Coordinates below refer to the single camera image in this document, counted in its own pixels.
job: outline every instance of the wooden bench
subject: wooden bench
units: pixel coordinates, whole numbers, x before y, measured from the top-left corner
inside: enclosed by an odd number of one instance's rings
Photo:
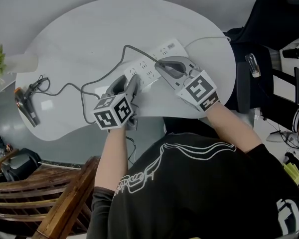
[[[86,233],[99,158],[82,169],[41,165],[30,177],[0,183],[0,231],[33,239]]]

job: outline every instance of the electrical outlet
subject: electrical outlet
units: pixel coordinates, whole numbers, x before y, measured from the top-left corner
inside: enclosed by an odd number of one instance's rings
[[[166,42],[162,46],[150,51],[148,54],[156,60],[170,56],[188,57],[187,52],[177,39],[172,39]],[[130,80],[134,74],[138,74],[141,79],[140,89],[143,89],[160,77],[160,74],[155,69],[154,65],[154,61],[147,57],[143,57],[125,69],[124,74],[128,80]]]

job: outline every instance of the tabletop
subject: tabletop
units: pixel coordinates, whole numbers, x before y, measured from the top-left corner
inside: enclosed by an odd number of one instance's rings
[[[185,47],[202,37],[223,36],[222,31],[204,16],[180,5],[162,0],[98,0],[75,8],[50,23],[30,44],[27,52],[36,54],[38,68],[18,74],[16,88],[26,89],[40,75],[49,77],[50,93],[74,83],[97,80],[121,59],[124,45],[149,52],[176,38]],[[186,48],[189,58],[206,70],[217,86],[222,103],[231,96],[236,77],[233,51],[227,39],[212,38],[194,42]],[[124,63],[104,80],[85,91],[102,94],[107,87],[142,56],[128,50]],[[95,121],[92,109],[96,98],[85,96],[86,117]],[[140,117],[202,118],[177,98],[161,77],[137,96]],[[56,140],[88,125],[82,115],[80,93],[67,87],[60,95],[34,94],[32,104],[40,124],[32,127],[20,113],[29,130],[42,140]]]

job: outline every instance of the black shirt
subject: black shirt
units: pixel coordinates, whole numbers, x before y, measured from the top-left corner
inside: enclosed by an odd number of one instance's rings
[[[87,239],[277,238],[299,229],[299,190],[263,144],[168,135],[115,192],[96,187]]]

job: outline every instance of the black hair dryer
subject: black hair dryer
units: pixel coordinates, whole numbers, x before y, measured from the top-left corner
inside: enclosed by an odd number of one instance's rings
[[[14,91],[14,100],[18,109],[26,116],[33,127],[36,127],[40,121],[34,111],[30,97],[33,92],[41,85],[42,82],[48,78],[42,78],[33,84],[30,84],[27,91],[24,93],[21,88],[17,88]]]

